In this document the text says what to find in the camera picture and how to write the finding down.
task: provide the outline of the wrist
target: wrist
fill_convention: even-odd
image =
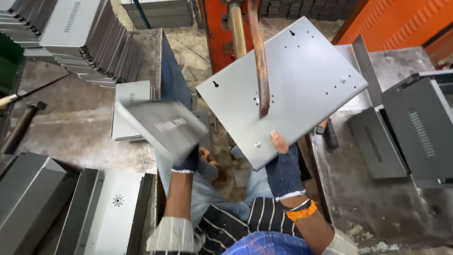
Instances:
[[[280,203],[287,208],[295,208],[301,205],[308,199],[307,195],[292,196],[289,198],[282,199]]]

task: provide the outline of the metal rod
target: metal rod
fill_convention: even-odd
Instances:
[[[133,1],[135,4],[135,7],[137,8],[137,11],[140,14],[140,17],[142,18],[143,22],[145,23],[146,28],[151,29],[151,25],[149,24],[148,19],[146,18],[145,13],[143,12],[143,9],[141,8],[139,0],[133,0]]]
[[[246,36],[244,34],[244,22],[242,20],[241,7],[232,4],[230,7],[231,29],[233,31],[234,58],[240,59],[247,53]]]
[[[264,52],[263,38],[261,37],[260,23],[258,21],[257,0],[248,1],[248,13],[250,31],[255,50],[256,72],[258,75],[258,98],[260,99],[260,109],[258,116],[263,118],[269,112],[269,81],[267,79],[266,54]]]

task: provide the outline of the jeans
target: jeans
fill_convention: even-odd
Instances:
[[[231,153],[235,158],[242,158],[244,154],[239,147],[235,146]],[[158,151],[155,152],[157,170],[159,171],[162,185],[164,186],[165,195],[168,196],[173,166],[167,158],[162,156]],[[248,222],[251,205],[257,197],[271,197],[269,184],[267,183],[267,173],[263,168],[258,172],[252,171],[249,183],[247,185],[247,197],[243,202],[229,202],[222,197],[207,182],[217,178],[218,171],[214,165],[200,159],[197,172],[193,175],[192,184],[192,203],[190,208],[190,221],[195,229],[200,223],[201,218],[210,205],[216,205],[233,216],[239,217],[244,222]]]

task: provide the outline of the steel table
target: steel table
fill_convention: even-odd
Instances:
[[[162,29],[141,30],[133,36],[146,52],[138,80],[150,80],[160,97],[160,85],[165,80],[161,70],[162,43],[167,43]],[[45,62],[27,61],[18,90],[29,91],[44,84],[55,72],[55,66]],[[48,104],[40,111],[20,143],[16,154],[34,152],[82,169],[84,167],[106,171],[132,171],[157,174],[154,149],[147,142],[115,142],[111,138],[111,122],[115,91],[101,88],[80,79],[76,74],[56,82],[35,94],[14,103],[7,121],[3,141],[6,141],[27,103],[39,100]],[[157,178],[151,189],[147,219],[142,243],[156,225]],[[66,218],[66,208],[54,222],[35,251],[36,254],[54,254]]]
[[[369,55],[382,90],[410,74],[434,70],[421,47]],[[331,116],[340,144],[334,151],[314,131],[306,136],[328,221],[353,237],[362,253],[452,245],[453,190],[418,189],[411,177],[371,179],[346,122],[359,112]]]

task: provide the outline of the blue knit glove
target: blue knit glove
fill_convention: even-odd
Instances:
[[[305,195],[299,170],[299,154],[296,145],[288,147],[286,141],[276,132],[271,133],[272,144],[278,155],[266,165],[267,182],[275,200]]]
[[[180,166],[173,165],[171,171],[177,173],[195,173],[198,169],[200,155],[198,152],[198,144],[190,152],[189,156],[183,161]]]

